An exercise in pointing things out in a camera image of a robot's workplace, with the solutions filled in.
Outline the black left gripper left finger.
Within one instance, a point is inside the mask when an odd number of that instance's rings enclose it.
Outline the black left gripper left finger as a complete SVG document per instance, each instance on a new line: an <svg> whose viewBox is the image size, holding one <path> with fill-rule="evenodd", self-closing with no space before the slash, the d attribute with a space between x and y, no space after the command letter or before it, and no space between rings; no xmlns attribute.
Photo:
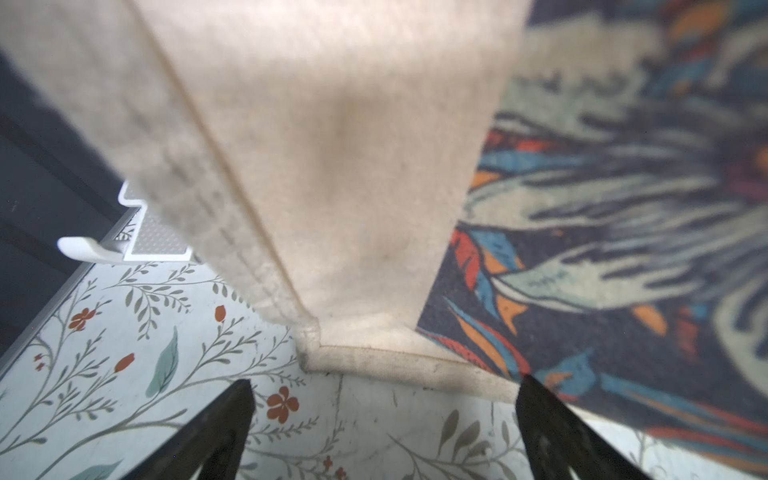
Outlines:
<svg viewBox="0 0 768 480"><path fill-rule="evenodd" d="M251 382L235 381L125 477L234 479L254 411Z"/></svg>

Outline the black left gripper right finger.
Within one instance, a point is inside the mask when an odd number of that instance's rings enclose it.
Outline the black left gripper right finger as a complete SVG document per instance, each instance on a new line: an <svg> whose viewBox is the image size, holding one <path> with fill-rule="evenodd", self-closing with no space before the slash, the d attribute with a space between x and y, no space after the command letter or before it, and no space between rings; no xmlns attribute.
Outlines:
<svg viewBox="0 0 768 480"><path fill-rule="evenodd" d="M648 478L531 375L522 379L515 410L534 479Z"/></svg>

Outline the floral canvas tote bag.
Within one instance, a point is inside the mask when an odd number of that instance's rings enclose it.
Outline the floral canvas tote bag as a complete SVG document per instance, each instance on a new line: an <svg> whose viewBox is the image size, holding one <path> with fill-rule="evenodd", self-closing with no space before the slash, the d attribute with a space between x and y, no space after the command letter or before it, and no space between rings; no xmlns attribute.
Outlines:
<svg viewBox="0 0 768 480"><path fill-rule="evenodd" d="M5 1L1 50L307 370L767 473L763 1Z"/></svg>

